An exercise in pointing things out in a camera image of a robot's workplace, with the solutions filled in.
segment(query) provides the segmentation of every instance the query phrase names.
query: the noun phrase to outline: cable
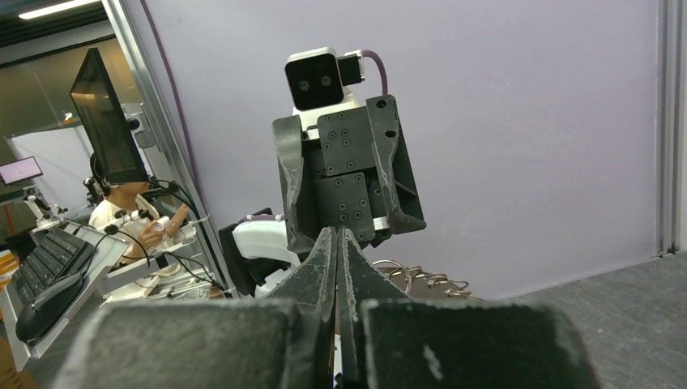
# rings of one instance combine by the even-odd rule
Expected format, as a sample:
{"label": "cable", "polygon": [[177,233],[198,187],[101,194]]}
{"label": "cable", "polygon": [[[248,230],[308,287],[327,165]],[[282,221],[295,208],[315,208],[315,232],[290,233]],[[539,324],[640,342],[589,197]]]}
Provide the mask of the cable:
{"label": "cable", "polygon": [[145,255],[146,255],[146,261],[148,262],[148,267],[150,267],[150,266],[151,266],[151,265],[150,265],[150,261],[151,261],[150,255],[148,255],[148,252],[147,252],[146,248],[141,244],[141,242],[139,242],[139,240],[136,239],[135,237],[132,237],[129,233],[125,233],[124,231],[121,231],[121,230],[118,230],[117,232],[120,233],[120,234],[122,234],[122,235],[125,235],[125,236],[127,236],[127,237],[130,237],[134,242],[136,242],[137,245],[139,245],[139,247],[141,248],[141,250],[143,250],[143,253],[145,253]]}
{"label": "cable", "polygon": [[[172,253],[166,253],[166,254],[170,254],[170,255],[172,255],[174,258],[177,258],[177,256],[174,255],[174,254],[172,254]],[[181,265],[181,267],[183,267],[184,270],[186,270],[186,271],[187,271],[189,274],[191,274],[191,276],[193,276],[194,278],[196,278],[196,279],[198,279],[198,280],[201,280],[201,281],[203,281],[203,282],[207,282],[208,284],[210,284],[210,285],[212,285],[212,286],[214,286],[214,287],[216,287],[216,288],[222,289],[214,280],[206,280],[206,279],[202,278],[201,276],[196,276],[196,275],[195,275],[195,274],[194,274],[194,273],[193,273],[193,272],[192,272],[192,271],[191,271],[191,270],[181,261],[181,260],[179,260],[179,258],[177,258],[177,262],[179,262],[179,264]]]}
{"label": "cable", "polygon": [[199,261],[196,261],[195,259],[191,259],[191,258],[187,258],[187,257],[182,257],[182,256],[180,256],[180,255],[176,255],[176,254],[173,254],[173,253],[169,253],[169,254],[172,255],[172,256],[173,256],[174,258],[176,258],[177,260],[178,260],[178,259],[185,259],[186,261],[191,261],[191,262],[193,262],[193,263],[197,263],[200,267],[203,268],[203,271],[205,272],[205,275],[207,276],[207,278],[209,278],[210,280],[212,280],[212,282],[216,282],[216,281],[212,278],[212,276],[210,276],[210,272],[207,271],[207,268],[205,267],[205,265],[203,265],[203,264],[200,263]]}
{"label": "cable", "polygon": [[382,79],[382,96],[385,96],[387,93],[389,93],[389,86],[386,83],[386,69],[384,68],[382,57],[379,57],[379,54],[372,50],[361,50],[361,52],[363,54],[363,58],[371,58],[374,63],[377,64],[377,68],[379,69],[379,77]]}
{"label": "cable", "polygon": [[81,274],[86,275],[86,273],[88,273],[88,269],[91,268],[91,263],[93,263],[93,259],[96,257],[96,252],[98,251],[98,246],[106,237],[107,237],[107,235],[103,235],[102,237],[100,237],[98,242],[96,242],[96,245],[93,247],[93,252],[91,253],[91,256],[88,257],[88,261],[85,264],[86,267],[85,268],[81,267],[83,269],[81,271]]}
{"label": "cable", "polygon": [[[184,190],[184,188],[182,188],[181,186],[179,186],[176,182],[172,182],[172,181],[168,181],[168,180],[158,180],[158,179],[156,179],[156,180],[154,180],[154,181],[151,181],[151,182],[152,182],[153,184],[157,185],[158,187],[162,188],[162,189],[168,189],[169,187],[179,189],[179,191],[182,192],[183,195],[186,197],[186,200],[184,200],[180,195],[178,195],[178,194],[176,194],[176,193],[172,193],[171,195],[172,195],[175,199],[179,200],[180,202],[182,202],[182,203],[187,203],[189,209],[194,213],[195,217],[196,217],[196,218],[200,218],[200,213],[198,212],[198,209],[196,208],[195,203],[193,202],[193,200],[191,199],[191,197],[189,196],[189,194]],[[168,187],[165,188],[164,186],[162,186],[162,185],[160,184],[160,182],[166,183],[166,184],[168,185]],[[209,241],[209,239],[207,238],[207,230],[205,229],[205,226],[203,225],[203,223],[198,223],[198,226],[200,227],[200,231],[201,231],[201,233],[203,234],[203,239],[205,239],[205,243],[207,244],[208,247],[212,248],[212,246],[211,246],[211,244],[210,244],[210,241]],[[217,262],[217,257],[215,256],[215,253],[212,251],[212,249],[210,249],[210,255],[211,255],[212,258],[215,260],[215,262]]]}
{"label": "cable", "polygon": [[[162,45],[162,41],[160,40],[160,34],[157,32],[157,28],[155,26],[155,22],[152,19],[150,9],[148,9],[148,4],[146,0],[141,0],[141,7],[143,8],[143,13],[146,15],[146,19],[148,21],[148,24],[150,24],[151,32],[153,35],[153,38],[155,39],[155,43],[157,46],[157,49],[160,51],[160,59],[162,59],[162,65],[164,66],[165,71],[167,71],[167,76],[169,79],[169,86],[172,89],[172,95],[174,96],[174,104],[177,108],[177,112],[179,113],[179,122],[181,123],[181,132],[184,135],[184,140],[186,141],[186,151],[187,151],[187,156],[189,158],[189,164],[191,167],[191,181],[194,182],[196,185],[196,188],[198,189],[198,196],[200,197],[200,200],[203,203],[205,202],[205,196],[203,195],[203,183],[200,181],[200,176],[198,175],[198,169],[196,168],[195,164],[195,155],[194,155],[194,150],[193,150],[193,145],[191,144],[191,139],[189,136],[189,131],[188,131],[188,126],[186,125],[186,116],[184,114],[184,109],[181,107],[181,100],[179,99],[179,91],[177,89],[177,83],[174,80],[174,75],[172,74],[172,68],[169,66],[169,62],[167,61],[167,54],[164,52],[164,47]],[[195,210],[196,216],[199,218],[200,216],[198,215],[198,210]],[[207,223],[210,225],[212,230],[216,231],[217,229],[215,226],[212,224],[212,220],[208,220]],[[212,256],[212,260],[215,261],[216,263],[219,263],[217,260],[217,256],[215,255],[215,252],[212,250],[212,245],[210,244],[210,238],[208,237],[207,230],[203,226],[203,223],[198,224],[200,226],[200,230],[203,233],[205,243],[207,244],[207,247],[209,248],[210,255]]]}

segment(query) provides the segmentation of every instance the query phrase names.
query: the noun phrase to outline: computer screen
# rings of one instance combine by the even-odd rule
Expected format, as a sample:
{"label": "computer screen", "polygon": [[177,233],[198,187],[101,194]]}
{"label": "computer screen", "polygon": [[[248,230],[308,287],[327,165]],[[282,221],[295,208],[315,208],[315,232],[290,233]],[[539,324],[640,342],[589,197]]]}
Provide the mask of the computer screen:
{"label": "computer screen", "polygon": [[7,185],[42,175],[41,167],[38,166],[36,158],[32,156],[0,166],[0,177]]}
{"label": "computer screen", "polygon": [[71,99],[108,182],[147,181],[145,165],[98,49],[86,53],[71,87]]}

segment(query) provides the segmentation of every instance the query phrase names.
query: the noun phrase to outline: metal pole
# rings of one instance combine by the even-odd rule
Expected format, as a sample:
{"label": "metal pole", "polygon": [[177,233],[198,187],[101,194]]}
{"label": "metal pole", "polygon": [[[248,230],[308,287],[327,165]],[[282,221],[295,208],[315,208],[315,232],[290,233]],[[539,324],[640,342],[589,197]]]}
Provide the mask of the metal pole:
{"label": "metal pole", "polygon": [[680,234],[681,153],[684,125],[685,42],[681,0],[659,3],[658,104],[657,104],[657,203],[658,254],[678,250]]}
{"label": "metal pole", "polygon": [[[160,150],[167,158],[177,182],[186,189],[198,208],[198,218],[203,218],[207,212],[190,175],[183,143],[179,139],[179,132],[171,118],[173,110],[165,104],[158,81],[151,72],[150,62],[142,50],[139,32],[132,22],[130,5],[127,4],[126,0],[103,0],[103,6],[143,97],[143,111],[151,123],[151,130],[157,138]],[[217,278],[217,282],[230,289],[233,287],[233,283],[229,278],[215,231],[207,221],[203,222],[203,226],[208,232],[208,242],[205,242],[204,239],[198,241]]]}

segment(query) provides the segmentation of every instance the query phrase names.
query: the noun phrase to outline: person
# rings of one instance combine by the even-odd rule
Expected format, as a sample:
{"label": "person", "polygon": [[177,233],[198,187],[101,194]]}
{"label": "person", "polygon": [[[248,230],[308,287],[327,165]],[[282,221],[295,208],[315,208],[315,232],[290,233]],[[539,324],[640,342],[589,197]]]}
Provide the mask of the person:
{"label": "person", "polygon": [[[145,259],[146,255],[151,254],[154,248],[164,240],[165,235],[173,237],[179,231],[182,222],[189,214],[189,208],[182,204],[177,213],[169,220],[166,229],[155,231],[154,227],[160,218],[160,213],[141,195],[150,188],[149,182],[127,182],[110,185],[104,177],[105,171],[95,153],[91,155],[91,171],[93,178],[100,184],[104,196],[104,199],[91,213],[91,218],[88,221],[93,228],[103,229],[112,224],[117,219],[117,213],[121,210],[128,214],[144,210],[149,212],[154,219],[148,223],[142,220],[131,221],[119,228],[126,234],[117,233],[115,235],[129,242],[129,247],[120,260],[122,265]],[[174,272],[178,272],[178,263],[175,263],[174,267]]]}

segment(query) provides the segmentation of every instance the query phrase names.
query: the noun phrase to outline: desk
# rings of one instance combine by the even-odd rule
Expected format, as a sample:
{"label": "desk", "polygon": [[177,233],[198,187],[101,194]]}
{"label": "desk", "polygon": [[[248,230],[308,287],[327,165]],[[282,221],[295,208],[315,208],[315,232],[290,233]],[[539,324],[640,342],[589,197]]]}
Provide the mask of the desk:
{"label": "desk", "polygon": [[[70,223],[66,226],[65,230],[67,232],[73,232],[77,227],[77,224]],[[92,229],[80,229],[76,235],[93,245],[96,245],[103,237],[102,233],[98,233]],[[105,278],[109,270],[119,260],[128,246],[128,243],[115,237],[106,237],[98,245],[92,265],[88,270],[84,286],[79,295],[48,333],[43,336],[40,341],[30,346],[17,339],[15,334],[16,320],[23,307],[14,285],[9,284],[0,291],[0,310],[2,310],[3,321],[7,333],[7,343],[9,343],[12,348],[15,367],[18,371],[23,370],[31,359],[42,358],[49,349],[52,349],[53,344],[58,342],[58,338],[62,338],[61,334],[66,329],[69,322],[76,317],[89,297],[95,292],[98,284]]]}

